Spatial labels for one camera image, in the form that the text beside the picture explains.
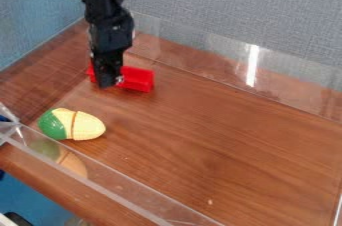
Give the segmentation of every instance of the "toy fruit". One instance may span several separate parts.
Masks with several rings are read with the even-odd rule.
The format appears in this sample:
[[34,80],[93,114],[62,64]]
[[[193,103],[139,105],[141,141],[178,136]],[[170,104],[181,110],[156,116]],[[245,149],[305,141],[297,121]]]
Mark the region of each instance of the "toy fruit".
[[89,171],[82,160],[58,143],[47,140],[37,140],[29,144],[29,147],[79,176],[89,177]]
[[90,140],[106,131],[106,126],[97,117],[65,108],[49,110],[39,118],[38,125],[43,133],[55,140]]

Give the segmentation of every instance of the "wood grain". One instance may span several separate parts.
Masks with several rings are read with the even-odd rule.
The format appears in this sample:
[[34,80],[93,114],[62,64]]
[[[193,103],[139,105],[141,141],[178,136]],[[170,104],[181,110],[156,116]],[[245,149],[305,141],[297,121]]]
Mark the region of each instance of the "wood grain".
[[[94,114],[107,125],[105,136],[65,143],[226,225],[332,225],[341,195],[340,124],[133,54],[127,64],[156,71],[154,92],[99,90],[82,74],[85,42],[81,23],[2,73],[2,101],[25,115],[26,123],[35,127],[51,106]],[[193,53],[185,46],[169,46],[173,61]],[[280,76],[280,81],[293,80]],[[53,178],[61,176],[17,148],[0,149],[0,165],[17,177],[81,216],[114,225],[106,207],[115,204],[103,200],[94,206],[85,199],[81,208],[73,193],[82,195],[85,186],[69,180],[57,188],[42,171],[26,168],[34,161]],[[110,177],[91,165],[89,169],[90,179],[110,189]],[[98,213],[106,221],[97,221]],[[129,216],[135,225],[148,225],[135,216]]]

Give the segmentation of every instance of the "wooden table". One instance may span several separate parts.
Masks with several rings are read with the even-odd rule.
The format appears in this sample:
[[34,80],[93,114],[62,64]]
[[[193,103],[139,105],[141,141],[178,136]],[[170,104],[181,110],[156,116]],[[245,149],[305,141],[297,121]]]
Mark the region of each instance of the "wooden table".
[[[65,143],[225,225],[335,225],[341,125],[273,100],[339,120],[341,93],[265,70],[273,82],[252,89],[234,61],[146,34],[126,61],[156,71],[154,91],[99,90],[85,74],[85,29],[77,24],[0,74],[2,102],[23,123],[35,127],[51,107],[98,116],[107,133]],[[304,102],[317,94],[329,99]],[[0,168],[97,225],[154,225],[10,144]]]

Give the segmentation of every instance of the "red block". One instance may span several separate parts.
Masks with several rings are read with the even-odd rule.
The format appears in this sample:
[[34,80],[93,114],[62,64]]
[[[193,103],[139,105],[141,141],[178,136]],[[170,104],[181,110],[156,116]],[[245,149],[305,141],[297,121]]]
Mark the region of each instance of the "red block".
[[[93,64],[90,64],[87,75],[93,83],[97,83]],[[122,67],[125,81],[117,86],[126,89],[138,90],[149,93],[154,88],[154,71],[135,68],[131,66]]]

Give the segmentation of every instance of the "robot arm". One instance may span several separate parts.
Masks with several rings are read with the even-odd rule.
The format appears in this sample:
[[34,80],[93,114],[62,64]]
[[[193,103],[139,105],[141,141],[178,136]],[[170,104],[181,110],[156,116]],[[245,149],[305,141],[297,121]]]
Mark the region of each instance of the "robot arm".
[[123,81],[125,51],[133,46],[134,19],[125,0],[82,0],[90,23],[91,62],[101,88]]

